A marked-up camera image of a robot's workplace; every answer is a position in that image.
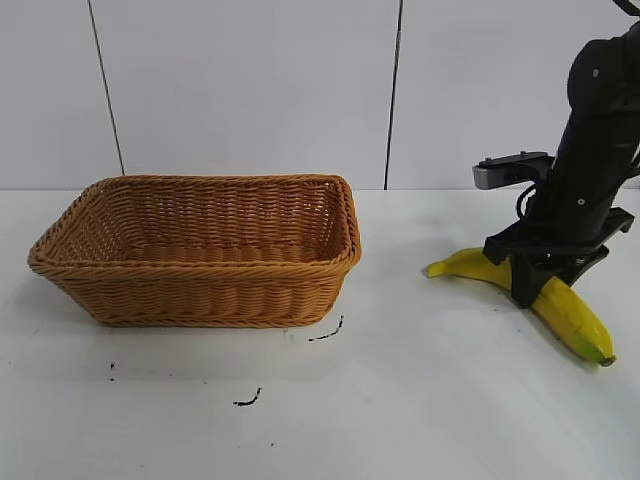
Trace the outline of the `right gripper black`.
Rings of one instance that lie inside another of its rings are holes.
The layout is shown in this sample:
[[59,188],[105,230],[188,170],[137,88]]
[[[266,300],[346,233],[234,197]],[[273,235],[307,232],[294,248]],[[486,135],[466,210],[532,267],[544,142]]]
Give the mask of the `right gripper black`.
[[609,176],[587,167],[570,172],[545,152],[522,151],[481,162],[483,190],[529,185],[516,200],[517,221],[484,245],[494,264],[510,257],[511,297],[520,308],[531,307],[551,278],[547,257],[557,257],[555,276],[573,286],[609,255],[603,244],[633,222],[631,214],[612,205],[633,174],[631,165]]

